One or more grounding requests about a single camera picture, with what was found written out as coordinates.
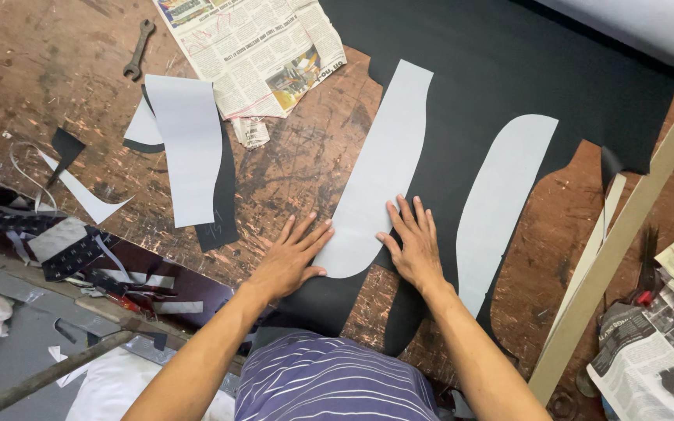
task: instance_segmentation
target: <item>black leather sheet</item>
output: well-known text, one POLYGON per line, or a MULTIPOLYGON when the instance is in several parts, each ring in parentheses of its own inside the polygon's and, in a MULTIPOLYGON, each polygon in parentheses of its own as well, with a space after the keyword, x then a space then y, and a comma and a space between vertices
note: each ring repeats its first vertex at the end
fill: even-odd
MULTIPOLYGON (((621 169, 649 170, 674 93, 674 69, 535 2, 321 5, 342 43, 371 57, 369 75, 382 86, 401 58, 434 72, 426 140, 407 196, 420 195, 433 209, 444 275, 455 288, 460 215, 488 148, 510 120, 526 114, 559 120, 537 180, 565 167, 582 139, 607 147, 621 169)), ((374 263, 392 268, 386 249, 374 263)), ((310 280, 282 301, 281 310, 337 336, 366 273, 310 280)), ((478 316, 493 338, 494 289, 493 281, 478 316)), ((388 316, 386 353, 399 354, 426 314, 425 303, 403 280, 388 316)))

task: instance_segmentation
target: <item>rusty wrench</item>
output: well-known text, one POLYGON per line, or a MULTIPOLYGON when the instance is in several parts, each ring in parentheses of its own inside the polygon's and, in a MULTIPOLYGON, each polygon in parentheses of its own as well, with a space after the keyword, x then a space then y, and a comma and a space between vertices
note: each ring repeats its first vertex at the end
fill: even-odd
POLYGON ((145 43, 147 43, 147 37, 155 31, 155 24, 150 22, 148 19, 143 20, 139 23, 139 39, 137 40, 137 46, 134 49, 134 55, 132 56, 132 61, 124 66, 124 76, 132 74, 132 81, 139 79, 142 75, 142 71, 139 70, 139 60, 142 58, 142 53, 145 52, 145 43))

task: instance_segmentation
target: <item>scratched wooden workbench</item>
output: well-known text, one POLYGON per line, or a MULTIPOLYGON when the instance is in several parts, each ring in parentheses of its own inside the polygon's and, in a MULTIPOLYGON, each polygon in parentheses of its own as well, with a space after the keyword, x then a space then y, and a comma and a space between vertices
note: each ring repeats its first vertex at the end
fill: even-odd
MULTIPOLYGON (((10 146, 32 142, 56 157, 50 139, 63 127, 88 146, 70 172, 106 202, 134 196, 99 225, 102 230, 235 287, 256 268, 290 214, 317 211, 321 219, 332 214, 378 110, 381 87, 368 78, 369 57, 346 47, 347 65, 306 94, 287 119, 267 120, 270 143, 252 152, 234 143, 241 240, 201 253, 192 227, 173 226, 165 155, 121 147, 140 98, 139 83, 122 77, 121 70, 145 18, 157 30, 147 43, 142 70, 195 77, 149 0, 121 5, 105 0, 0 0, 0 184, 34 196, 37 189, 9 160, 10 146)), ((674 103, 666 129, 673 119, 674 103)), ((229 124, 225 128, 235 139, 229 124)), ((18 159, 31 177, 41 182, 48 177, 50 170, 32 153, 22 150, 18 159)), ((635 180, 629 177, 624 198, 635 180)), ((599 186, 599 149, 583 142, 568 167, 535 187, 514 234, 492 321, 501 343, 519 357, 525 378, 600 212, 599 186)), ((61 210, 91 222, 61 184, 53 193, 61 210)), ((674 240, 674 175, 650 220, 662 230, 660 249, 674 240)), ((632 289, 637 255, 636 243, 608 290, 608 302, 632 289)), ((396 275, 372 267, 342 336, 381 350, 397 282, 396 275)), ((576 372, 595 350, 592 325, 557 390, 561 405, 551 410, 558 419, 602 417, 598 400, 581 396, 574 385, 576 372)), ((457 383, 430 320, 400 358, 441 384, 457 383)))

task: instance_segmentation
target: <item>wooden stick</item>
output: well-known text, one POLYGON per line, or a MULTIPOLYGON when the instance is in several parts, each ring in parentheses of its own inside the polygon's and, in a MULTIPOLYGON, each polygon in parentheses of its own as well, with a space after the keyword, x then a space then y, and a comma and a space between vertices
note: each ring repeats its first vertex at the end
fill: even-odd
POLYGON ((129 330, 122 330, 118 333, 110 335, 110 337, 107 339, 98 342, 96 345, 93 345, 86 350, 83 350, 81 353, 56 363, 53 366, 41 371, 40 373, 33 375, 31 378, 28 378, 27 380, 17 384, 16 386, 0 392, 0 411, 9 406, 12 406, 20 399, 32 395, 46 385, 57 381, 57 379, 68 375, 70 372, 84 366, 93 359, 96 359, 111 349, 116 348, 118 345, 127 343, 135 335, 136 333, 130 332, 129 330))
POLYGON ((673 169, 674 124, 657 153, 651 158, 651 172, 641 177, 628 198, 582 285, 576 290, 560 324, 540 354, 535 371, 529 379, 529 388, 542 405, 548 403, 556 389, 594 309, 673 169))

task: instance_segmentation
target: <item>purple striped shirt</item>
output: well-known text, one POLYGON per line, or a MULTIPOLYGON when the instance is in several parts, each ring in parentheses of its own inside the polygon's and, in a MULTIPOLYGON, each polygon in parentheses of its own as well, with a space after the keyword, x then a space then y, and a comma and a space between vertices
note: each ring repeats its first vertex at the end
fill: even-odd
POLYGON ((435 411, 431 386, 416 368, 345 338, 299 332, 248 357, 235 419, 436 421, 435 411))

